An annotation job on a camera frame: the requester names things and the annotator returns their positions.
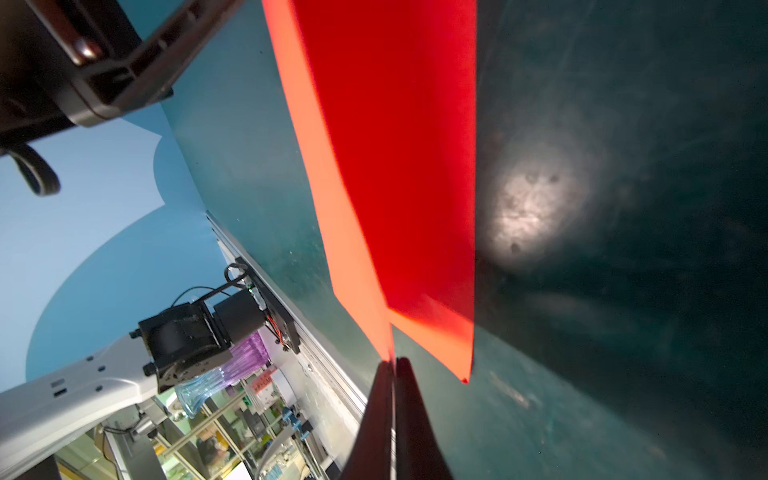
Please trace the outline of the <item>red square paper sheet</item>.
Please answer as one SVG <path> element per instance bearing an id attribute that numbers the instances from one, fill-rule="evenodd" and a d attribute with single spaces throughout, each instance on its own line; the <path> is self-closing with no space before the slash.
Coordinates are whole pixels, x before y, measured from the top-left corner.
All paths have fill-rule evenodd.
<path id="1" fill-rule="evenodd" d="M 477 5 L 263 5 L 332 289 L 385 360 L 474 345 Z"/>

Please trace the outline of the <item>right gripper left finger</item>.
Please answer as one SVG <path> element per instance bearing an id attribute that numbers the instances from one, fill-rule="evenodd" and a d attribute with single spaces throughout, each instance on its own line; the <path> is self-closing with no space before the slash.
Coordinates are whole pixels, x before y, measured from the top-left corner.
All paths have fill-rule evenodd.
<path id="1" fill-rule="evenodd" d="M 393 425 L 393 367 L 382 361 L 341 480 L 387 480 L 391 478 Z"/>

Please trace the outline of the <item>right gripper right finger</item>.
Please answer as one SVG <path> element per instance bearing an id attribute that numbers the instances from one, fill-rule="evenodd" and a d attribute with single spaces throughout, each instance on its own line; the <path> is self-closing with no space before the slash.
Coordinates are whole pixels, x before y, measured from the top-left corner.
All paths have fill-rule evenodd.
<path id="1" fill-rule="evenodd" d="M 397 478 L 452 479 L 429 421 L 412 364 L 405 357 L 396 360 L 394 399 Z"/>

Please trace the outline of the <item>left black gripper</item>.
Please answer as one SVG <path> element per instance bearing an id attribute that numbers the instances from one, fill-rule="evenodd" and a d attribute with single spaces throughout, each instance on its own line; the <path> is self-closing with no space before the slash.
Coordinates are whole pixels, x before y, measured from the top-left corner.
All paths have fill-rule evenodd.
<path id="1" fill-rule="evenodd" d="M 3 1 L 1 148 L 168 97 L 240 5 L 184 1 L 141 38 L 116 1 Z"/>

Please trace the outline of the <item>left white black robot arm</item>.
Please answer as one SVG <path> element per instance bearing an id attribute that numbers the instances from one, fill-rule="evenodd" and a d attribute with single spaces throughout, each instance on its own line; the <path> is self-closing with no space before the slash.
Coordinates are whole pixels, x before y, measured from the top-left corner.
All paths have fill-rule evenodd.
<path id="1" fill-rule="evenodd" d="M 186 1 L 147 38 L 114 1 L 1 5 L 1 153 L 37 196 L 59 193 L 33 142 L 168 98 L 175 81 L 239 8 Z M 53 468 L 55 452 L 112 414 L 223 365 L 266 319 L 254 274 L 229 297 L 169 307 L 108 347 L 1 396 L 1 475 Z"/>

